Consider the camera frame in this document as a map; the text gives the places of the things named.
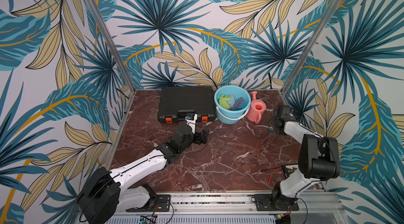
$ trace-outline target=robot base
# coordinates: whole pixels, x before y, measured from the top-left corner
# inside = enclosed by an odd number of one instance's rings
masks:
[[[275,185],[272,194],[255,194],[254,202],[257,211],[298,211],[297,199],[289,198],[280,192],[280,182]]]

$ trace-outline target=wall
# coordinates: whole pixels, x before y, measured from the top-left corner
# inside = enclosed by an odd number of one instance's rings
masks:
[[[0,224],[73,223],[128,87],[83,0],[0,2]]]
[[[340,146],[328,181],[352,223],[404,223],[404,0],[345,2],[286,94],[295,116]]]
[[[136,88],[280,88],[328,2],[116,0],[107,26]]]

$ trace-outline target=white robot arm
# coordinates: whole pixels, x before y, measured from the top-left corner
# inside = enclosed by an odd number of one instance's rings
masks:
[[[174,135],[156,147],[146,156],[107,171],[104,167],[96,170],[83,186],[77,203],[90,224],[102,224],[115,212],[128,209],[149,211],[155,205],[156,193],[143,184],[136,193],[127,189],[147,175],[164,169],[179,159],[181,153],[195,144],[206,144],[209,132],[195,132],[198,115],[187,113],[186,125],[180,125]]]

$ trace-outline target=red marble surface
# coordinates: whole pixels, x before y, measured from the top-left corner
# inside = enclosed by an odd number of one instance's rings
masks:
[[[167,140],[179,124],[160,124],[157,111],[160,91],[137,91],[131,114],[119,141],[111,169],[130,163],[152,151]],[[258,172],[260,169],[296,164],[300,144],[290,136],[269,131],[268,122],[282,100],[278,91],[259,91],[257,99],[267,110],[257,125],[247,118],[234,125],[219,120],[198,123],[210,130],[209,144],[203,151],[182,155],[174,164],[141,181],[154,191],[216,191],[268,190],[285,179],[282,170]],[[195,145],[187,151],[196,151]]]

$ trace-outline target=metal pole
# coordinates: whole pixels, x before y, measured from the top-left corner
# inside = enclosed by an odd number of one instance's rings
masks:
[[[321,35],[322,31],[326,28],[326,25],[330,21],[331,17],[334,15],[335,11],[338,9],[339,4],[342,0],[331,0],[330,4],[328,5],[327,9],[324,11],[324,14],[321,16],[319,23],[317,24],[316,28],[313,30],[313,34],[309,38],[306,46],[304,47],[302,53],[300,54],[299,58],[296,60],[295,66],[293,67],[292,71],[290,72],[288,78],[286,79],[285,84],[281,89],[282,95],[288,91],[290,85],[292,84],[293,80],[300,71],[303,63],[306,61],[307,56],[313,49],[313,46],[316,44],[317,39]]]
[[[135,87],[132,83],[130,76],[128,75],[128,72],[126,71],[122,58],[119,55],[119,52],[115,46],[114,40],[112,39],[112,36],[108,31],[107,25],[102,17],[102,14],[100,12],[100,9],[98,8],[97,3],[95,2],[95,0],[84,0],[84,2],[86,4],[86,7],[88,7],[90,13],[93,15],[95,24],[98,26],[98,29],[99,29],[101,35],[103,36],[105,43],[107,43],[107,46],[108,46],[109,50],[111,51],[112,57],[114,58],[118,69],[121,71],[122,76],[123,76],[126,84],[129,87],[129,90],[132,93],[134,93]]]

